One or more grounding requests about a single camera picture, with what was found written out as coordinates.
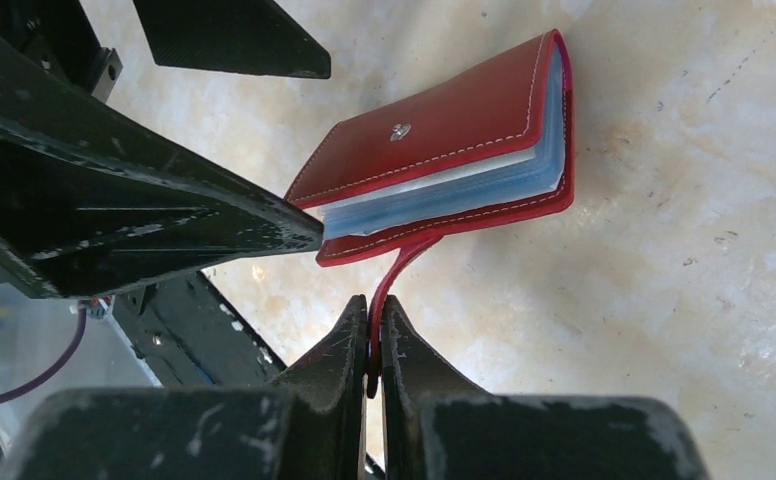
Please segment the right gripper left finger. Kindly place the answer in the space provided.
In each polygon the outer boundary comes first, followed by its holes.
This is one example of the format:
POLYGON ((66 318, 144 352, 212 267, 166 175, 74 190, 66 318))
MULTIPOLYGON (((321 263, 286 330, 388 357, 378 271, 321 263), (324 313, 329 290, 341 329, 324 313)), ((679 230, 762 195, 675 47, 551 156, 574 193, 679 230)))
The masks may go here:
POLYGON ((359 479, 367 302, 260 386, 83 388, 47 397, 1 479, 359 479))

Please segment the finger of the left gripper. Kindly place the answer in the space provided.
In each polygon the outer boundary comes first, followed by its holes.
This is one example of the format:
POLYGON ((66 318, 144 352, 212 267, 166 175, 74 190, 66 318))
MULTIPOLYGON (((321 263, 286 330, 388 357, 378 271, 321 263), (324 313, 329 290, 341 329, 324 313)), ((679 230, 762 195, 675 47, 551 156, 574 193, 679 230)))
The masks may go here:
POLYGON ((329 52, 274 1, 135 0, 156 64, 304 79, 331 77, 329 52))

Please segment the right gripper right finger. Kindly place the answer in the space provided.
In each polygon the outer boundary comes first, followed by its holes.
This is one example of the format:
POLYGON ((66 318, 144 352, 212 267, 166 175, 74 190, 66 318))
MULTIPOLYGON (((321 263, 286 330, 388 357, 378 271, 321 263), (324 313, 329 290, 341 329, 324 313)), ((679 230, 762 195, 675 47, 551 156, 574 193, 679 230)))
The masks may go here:
POLYGON ((390 479, 706 479, 687 426, 647 397, 496 395, 461 374, 389 296, 381 320, 390 479))

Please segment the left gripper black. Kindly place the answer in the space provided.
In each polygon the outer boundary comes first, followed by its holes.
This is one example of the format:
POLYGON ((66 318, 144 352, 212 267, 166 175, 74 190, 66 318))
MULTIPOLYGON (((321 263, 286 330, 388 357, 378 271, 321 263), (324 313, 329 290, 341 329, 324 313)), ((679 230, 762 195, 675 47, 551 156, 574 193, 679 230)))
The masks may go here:
POLYGON ((90 298, 320 246, 318 220, 107 106, 122 69, 78 0, 0 0, 0 283, 90 298))

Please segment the red leather card holder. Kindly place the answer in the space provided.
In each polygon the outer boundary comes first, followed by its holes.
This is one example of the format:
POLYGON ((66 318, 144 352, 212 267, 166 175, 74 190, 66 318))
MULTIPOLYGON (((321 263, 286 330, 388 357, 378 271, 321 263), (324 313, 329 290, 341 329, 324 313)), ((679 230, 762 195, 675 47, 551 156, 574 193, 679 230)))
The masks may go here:
POLYGON ((294 178, 286 200, 323 217, 319 265, 396 253, 368 312, 369 395, 382 374, 384 307, 409 264, 448 235, 572 204, 573 86, 565 38, 550 30, 337 123, 294 178))

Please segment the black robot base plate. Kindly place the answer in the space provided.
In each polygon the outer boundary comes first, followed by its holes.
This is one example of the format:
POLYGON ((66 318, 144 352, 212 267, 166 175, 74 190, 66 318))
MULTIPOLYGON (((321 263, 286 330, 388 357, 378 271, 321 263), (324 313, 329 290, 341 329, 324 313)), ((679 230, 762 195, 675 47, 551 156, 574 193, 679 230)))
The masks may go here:
POLYGON ((113 316, 166 387, 262 386, 286 369, 201 272, 119 294, 113 316))

